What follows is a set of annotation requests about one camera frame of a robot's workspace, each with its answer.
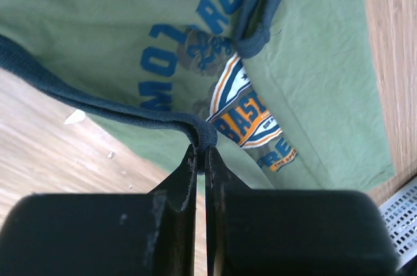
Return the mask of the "white plastic laundry basket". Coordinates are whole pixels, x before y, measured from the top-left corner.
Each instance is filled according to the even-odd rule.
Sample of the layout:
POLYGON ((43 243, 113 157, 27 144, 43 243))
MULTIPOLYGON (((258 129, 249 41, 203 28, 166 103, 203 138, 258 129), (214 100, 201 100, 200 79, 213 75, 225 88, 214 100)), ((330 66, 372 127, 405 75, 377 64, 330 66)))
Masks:
POLYGON ((416 177, 380 207, 401 265, 416 256, 416 177))

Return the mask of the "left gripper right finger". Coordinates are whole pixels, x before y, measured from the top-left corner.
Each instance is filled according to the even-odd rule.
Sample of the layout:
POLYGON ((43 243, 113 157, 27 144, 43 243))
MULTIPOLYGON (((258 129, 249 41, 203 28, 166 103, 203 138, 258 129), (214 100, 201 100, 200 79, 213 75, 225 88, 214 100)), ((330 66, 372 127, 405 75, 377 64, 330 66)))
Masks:
POLYGON ((349 190, 252 189, 205 155, 209 275, 393 275, 379 209, 349 190))

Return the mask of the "small white paper scrap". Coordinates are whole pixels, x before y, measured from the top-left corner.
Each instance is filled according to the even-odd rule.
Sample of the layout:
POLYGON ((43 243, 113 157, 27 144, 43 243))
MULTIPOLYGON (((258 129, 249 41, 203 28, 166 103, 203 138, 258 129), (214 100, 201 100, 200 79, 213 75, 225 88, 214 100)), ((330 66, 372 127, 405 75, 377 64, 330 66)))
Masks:
POLYGON ((80 109, 76 109, 74 112, 72 112, 63 122, 64 125, 71 125, 78 122, 82 122, 85 120, 86 114, 84 111, 80 109))

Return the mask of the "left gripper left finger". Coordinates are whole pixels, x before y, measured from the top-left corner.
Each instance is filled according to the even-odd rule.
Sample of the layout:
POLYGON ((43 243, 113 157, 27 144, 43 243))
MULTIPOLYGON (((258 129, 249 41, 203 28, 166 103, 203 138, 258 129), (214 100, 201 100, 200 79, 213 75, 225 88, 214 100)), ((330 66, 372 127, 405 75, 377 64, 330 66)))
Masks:
POLYGON ((148 193, 44 193, 1 229, 2 275, 193 275, 197 150, 148 193))

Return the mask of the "green tank top blue trim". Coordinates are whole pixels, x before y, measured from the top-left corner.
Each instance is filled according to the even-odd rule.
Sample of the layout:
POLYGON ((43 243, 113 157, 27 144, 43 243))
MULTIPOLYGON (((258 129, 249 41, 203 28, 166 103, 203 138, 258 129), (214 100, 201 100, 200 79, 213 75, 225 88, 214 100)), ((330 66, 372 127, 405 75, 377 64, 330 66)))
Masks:
POLYGON ((193 144, 253 188, 395 173, 364 0, 1 0, 1 67, 167 171, 193 144))

